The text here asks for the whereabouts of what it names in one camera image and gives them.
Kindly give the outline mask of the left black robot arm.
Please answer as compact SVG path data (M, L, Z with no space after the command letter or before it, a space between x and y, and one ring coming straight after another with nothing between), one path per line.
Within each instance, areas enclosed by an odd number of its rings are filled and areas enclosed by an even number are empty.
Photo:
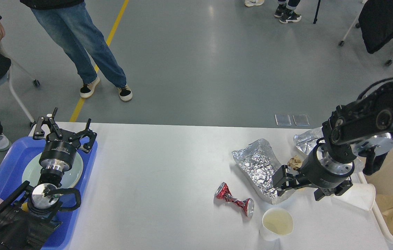
M45 140L39 158L40 177L36 185L23 181L0 203L0 250L40 250L62 224L58 212L72 212L81 206L78 189L63 188L62 177L72 169L77 151L92 151L97 133L88 119L77 133L59 128L52 115L41 116L34 140Z

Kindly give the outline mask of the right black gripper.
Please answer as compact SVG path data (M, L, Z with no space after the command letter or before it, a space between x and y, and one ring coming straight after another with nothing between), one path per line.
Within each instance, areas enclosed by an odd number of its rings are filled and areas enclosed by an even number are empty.
M291 189L304 187L317 188L314 192L316 201L325 196L341 196L352 186L351 174L354 163L339 163L332 158L323 143L316 145L303 161L299 170L293 170L288 165L282 165L272 176L273 188L277 196Z

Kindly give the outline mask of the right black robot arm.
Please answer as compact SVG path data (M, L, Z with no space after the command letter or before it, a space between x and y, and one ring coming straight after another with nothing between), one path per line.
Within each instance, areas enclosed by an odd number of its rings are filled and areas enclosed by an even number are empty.
M370 88L379 88L368 94ZM302 166L281 166L272 176L278 196L288 190L316 188L315 200L343 195L353 183L354 160L366 158L363 174L379 171L393 147L393 77L376 81L357 100L337 106L322 124L321 137Z

